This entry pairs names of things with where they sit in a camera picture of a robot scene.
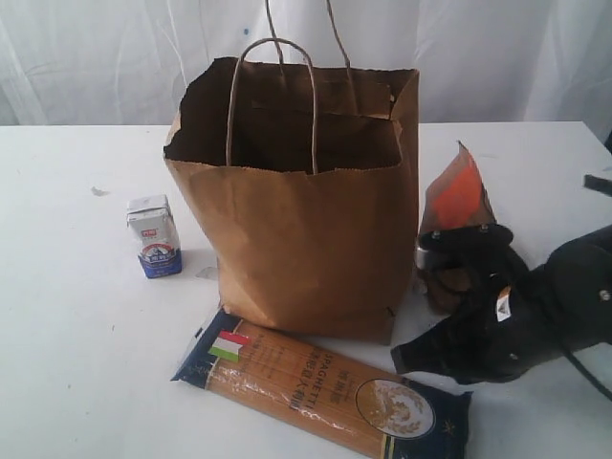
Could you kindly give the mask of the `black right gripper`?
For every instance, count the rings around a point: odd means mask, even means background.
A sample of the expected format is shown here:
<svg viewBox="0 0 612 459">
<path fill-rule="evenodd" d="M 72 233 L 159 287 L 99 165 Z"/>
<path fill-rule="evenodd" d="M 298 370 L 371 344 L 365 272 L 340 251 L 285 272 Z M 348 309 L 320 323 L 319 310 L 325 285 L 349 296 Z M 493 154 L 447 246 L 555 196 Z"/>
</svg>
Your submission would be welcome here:
<svg viewBox="0 0 612 459">
<path fill-rule="evenodd" d="M 506 383 L 563 355 L 542 265 L 529 269 L 512 249 L 479 251 L 463 261 L 472 282 L 470 304 L 393 347 L 397 374 L 422 371 L 461 384 Z"/>
</svg>

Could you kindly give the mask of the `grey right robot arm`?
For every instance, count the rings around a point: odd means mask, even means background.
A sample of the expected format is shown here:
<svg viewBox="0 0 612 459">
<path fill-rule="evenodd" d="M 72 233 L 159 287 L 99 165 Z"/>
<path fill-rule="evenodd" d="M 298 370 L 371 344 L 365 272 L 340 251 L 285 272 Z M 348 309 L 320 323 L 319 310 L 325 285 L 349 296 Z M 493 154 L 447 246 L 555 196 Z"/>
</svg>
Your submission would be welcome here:
<svg viewBox="0 0 612 459">
<path fill-rule="evenodd" d="M 420 236 L 418 265 L 459 300 L 429 331 L 391 351 L 399 374 L 505 383 L 560 357 L 602 389 L 575 354 L 611 340 L 611 229 L 564 243 L 529 269 L 497 224 Z"/>
</svg>

